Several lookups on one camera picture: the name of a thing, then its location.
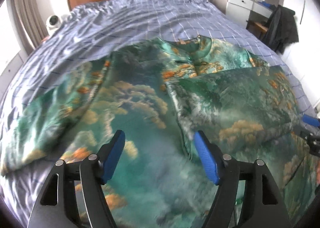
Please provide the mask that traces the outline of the green landscape print jacket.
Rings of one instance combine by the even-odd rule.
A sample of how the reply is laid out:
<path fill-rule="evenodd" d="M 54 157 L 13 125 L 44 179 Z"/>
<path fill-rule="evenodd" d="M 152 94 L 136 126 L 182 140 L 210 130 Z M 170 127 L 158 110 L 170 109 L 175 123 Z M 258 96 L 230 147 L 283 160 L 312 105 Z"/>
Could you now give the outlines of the green landscape print jacket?
<path fill-rule="evenodd" d="M 217 191 L 193 143 L 202 130 L 237 160 L 263 159 L 295 223 L 319 186 L 299 121 L 281 66 L 219 39 L 156 38 L 82 63 L 34 99 L 1 139 L 1 175 L 49 155 L 81 161 L 121 129 L 124 151 L 103 186 L 116 222 L 197 227 Z"/>

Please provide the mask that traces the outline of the black jacket on chair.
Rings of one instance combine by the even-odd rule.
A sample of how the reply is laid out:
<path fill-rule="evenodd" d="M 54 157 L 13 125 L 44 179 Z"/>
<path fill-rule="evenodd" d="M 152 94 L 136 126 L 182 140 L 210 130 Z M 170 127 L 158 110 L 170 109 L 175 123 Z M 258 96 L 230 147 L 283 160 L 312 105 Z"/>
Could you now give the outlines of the black jacket on chair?
<path fill-rule="evenodd" d="M 287 46 L 299 42 L 295 11 L 289 8 L 278 5 L 265 26 L 262 42 L 276 53 L 283 54 Z"/>

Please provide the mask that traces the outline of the white window cabinet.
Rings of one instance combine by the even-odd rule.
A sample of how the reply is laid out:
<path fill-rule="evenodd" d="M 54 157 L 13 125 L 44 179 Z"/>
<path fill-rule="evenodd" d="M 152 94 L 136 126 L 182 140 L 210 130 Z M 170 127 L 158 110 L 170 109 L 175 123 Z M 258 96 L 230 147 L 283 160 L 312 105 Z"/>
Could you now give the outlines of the white window cabinet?
<path fill-rule="evenodd" d="M 4 69 L 1 69 L 1 99 L 4 97 L 8 86 L 18 73 L 19 69 L 28 59 L 28 55 L 25 50 L 20 50 L 12 60 L 5 65 Z"/>

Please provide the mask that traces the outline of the white desk with drawers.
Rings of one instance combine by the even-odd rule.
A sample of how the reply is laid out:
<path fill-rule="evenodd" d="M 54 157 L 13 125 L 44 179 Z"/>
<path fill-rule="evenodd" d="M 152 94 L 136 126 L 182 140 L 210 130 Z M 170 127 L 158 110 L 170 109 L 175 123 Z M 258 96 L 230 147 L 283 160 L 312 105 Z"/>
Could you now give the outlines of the white desk with drawers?
<path fill-rule="evenodd" d="M 248 23 L 267 21 L 272 10 L 254 0 L 210 0 L 229 20 L 247 29 Z"/>

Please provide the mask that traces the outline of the blue checked bed sheet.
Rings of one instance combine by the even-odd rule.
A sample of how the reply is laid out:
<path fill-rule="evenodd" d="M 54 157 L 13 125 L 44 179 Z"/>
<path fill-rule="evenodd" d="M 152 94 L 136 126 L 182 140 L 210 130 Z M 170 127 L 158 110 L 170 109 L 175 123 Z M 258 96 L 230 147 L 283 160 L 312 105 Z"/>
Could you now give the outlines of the blue checked bed sheet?
<path fill-rule="evenodd" d="M 198 36 L 225 41 L 281 66 L 297 97 L 300 117 L 312 113 L 299 80 L 280 56 L 208 0 L 105 0 L 75 7 L 19 70 L 1 104 L 1 139 L 25 107 L 58 86 L 82 63 L 156 38 L 178 43 Z M 28 225 L 36 198 L 57 160 L 62 159 L 49 155 L 39 163 L 1 175 L 1 199 L 14 227 Z"/>

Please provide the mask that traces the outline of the beige curtain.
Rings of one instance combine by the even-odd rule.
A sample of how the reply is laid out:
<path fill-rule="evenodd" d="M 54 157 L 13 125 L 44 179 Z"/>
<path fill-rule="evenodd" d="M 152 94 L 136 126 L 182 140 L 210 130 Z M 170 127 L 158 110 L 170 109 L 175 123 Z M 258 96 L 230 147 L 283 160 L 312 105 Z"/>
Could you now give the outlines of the beige curtain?
<path fill-rule="evenodd" d="M 22 50 L 29 55 L 42 43 L 48 31 L 41 19 L 36 0 L 10 1 Z"/>

